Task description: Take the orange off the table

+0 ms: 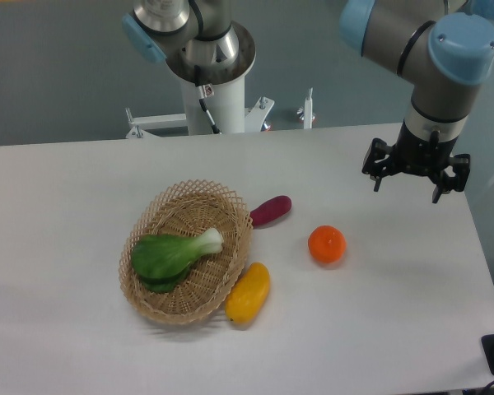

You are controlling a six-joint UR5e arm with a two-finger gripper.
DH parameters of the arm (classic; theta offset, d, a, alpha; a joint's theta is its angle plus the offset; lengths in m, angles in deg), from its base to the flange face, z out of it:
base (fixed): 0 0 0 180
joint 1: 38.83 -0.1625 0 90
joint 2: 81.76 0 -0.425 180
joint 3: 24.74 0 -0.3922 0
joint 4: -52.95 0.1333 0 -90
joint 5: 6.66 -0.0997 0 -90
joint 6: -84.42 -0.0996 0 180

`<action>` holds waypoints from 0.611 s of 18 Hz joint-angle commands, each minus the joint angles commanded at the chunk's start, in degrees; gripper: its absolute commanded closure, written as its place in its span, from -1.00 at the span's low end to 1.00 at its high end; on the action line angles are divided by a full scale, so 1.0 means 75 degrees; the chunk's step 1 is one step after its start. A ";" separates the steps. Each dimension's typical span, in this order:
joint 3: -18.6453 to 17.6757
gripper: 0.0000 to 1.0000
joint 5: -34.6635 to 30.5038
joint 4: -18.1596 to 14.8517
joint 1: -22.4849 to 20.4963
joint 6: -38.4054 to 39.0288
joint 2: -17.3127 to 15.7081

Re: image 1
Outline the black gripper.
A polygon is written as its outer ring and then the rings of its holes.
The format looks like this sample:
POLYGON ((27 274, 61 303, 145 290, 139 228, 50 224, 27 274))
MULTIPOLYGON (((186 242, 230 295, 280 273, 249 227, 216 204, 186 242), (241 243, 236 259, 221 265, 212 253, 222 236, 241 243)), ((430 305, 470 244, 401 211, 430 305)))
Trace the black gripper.
POLYGON ((462 193, 470 175, 471 155, 451 156, 457 137, 442 141, 441 133, 431 131, 428 137, 416 136, 403 122, 393 146, 374 138, 363 161, 361 172, 380 190, 383 178, 402 173, 431 177, 435 185, 432 202, 438 203, 443 194, 462 193))

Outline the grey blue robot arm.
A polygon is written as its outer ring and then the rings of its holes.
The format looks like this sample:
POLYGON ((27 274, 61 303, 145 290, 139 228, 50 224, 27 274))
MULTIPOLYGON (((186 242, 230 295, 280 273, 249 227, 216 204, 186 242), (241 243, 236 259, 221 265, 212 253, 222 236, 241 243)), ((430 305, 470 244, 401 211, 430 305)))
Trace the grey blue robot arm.
MULTIPOLYGON (((428 178, 433 200, 464 190, 467 154, 453 148, 494 60, 494 26, 461 12, 459 1, 350 1, 343 41, 413 86, 393 145, 374 139, 362 171, 376 184, 399 173, 428 178)), ((179 79, 192 135, 257 132, 269 103, 245 108, 245 76, 254 64, 251 34, 228 1, 136 1, 123 31, 151 63, 179 79)))

